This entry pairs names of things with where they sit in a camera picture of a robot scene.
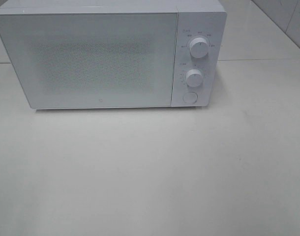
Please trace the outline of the white microwave door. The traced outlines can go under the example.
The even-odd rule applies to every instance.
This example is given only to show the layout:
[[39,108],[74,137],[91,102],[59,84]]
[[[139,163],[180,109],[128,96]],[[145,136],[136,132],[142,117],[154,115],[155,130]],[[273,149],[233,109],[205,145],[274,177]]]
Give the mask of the white microwave door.
[[177,15],[0,15],[33,109],[171,104]]

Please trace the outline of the round door release button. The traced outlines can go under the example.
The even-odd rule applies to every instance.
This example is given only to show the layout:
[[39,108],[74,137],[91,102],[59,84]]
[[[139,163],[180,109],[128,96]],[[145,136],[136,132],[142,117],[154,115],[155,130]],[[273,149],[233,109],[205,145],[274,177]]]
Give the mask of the round door release button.
[[183,101],[186,104],[195,104],[197,102],[198,95],[195,92],[187,92],[183,95]]

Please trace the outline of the white upper power knob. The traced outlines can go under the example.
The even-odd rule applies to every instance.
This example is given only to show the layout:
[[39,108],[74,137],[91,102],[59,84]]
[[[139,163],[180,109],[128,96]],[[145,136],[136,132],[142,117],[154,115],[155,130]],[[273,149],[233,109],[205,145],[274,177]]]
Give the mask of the white upper power knob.
[[198,35],[189,41],[188,46],[191,56],[201,59],[209,53],[210,42],[205,36]]

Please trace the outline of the white microwave oven body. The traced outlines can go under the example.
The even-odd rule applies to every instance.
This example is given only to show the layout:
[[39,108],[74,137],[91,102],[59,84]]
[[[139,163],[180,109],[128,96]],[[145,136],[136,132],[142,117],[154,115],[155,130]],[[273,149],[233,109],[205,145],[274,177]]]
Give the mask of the white microwave oven body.
[[[171,104],[166,107],[207,106],[227,19],[217,0],[9,0],[0,6],[0,15],[167,13],[177,15],[177,28]],[[209,53],[201,59],[192,57],[188,46],[198,35],[210,42]],[[192,88],[186,83],[185,74],[191,69],[200,70],[204,76],[199,87]],[[197,93],[195,104],[184,103],[183,95],[187,92]]]

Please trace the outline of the white timer knob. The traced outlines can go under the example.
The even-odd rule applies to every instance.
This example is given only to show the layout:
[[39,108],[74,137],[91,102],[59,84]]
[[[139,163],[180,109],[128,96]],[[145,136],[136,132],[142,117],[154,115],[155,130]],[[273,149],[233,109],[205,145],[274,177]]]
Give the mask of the white timer knob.
[[203,83],[204,76],[198,69],[191,69],[186,72],[185,80],[189,87],[199,87]]

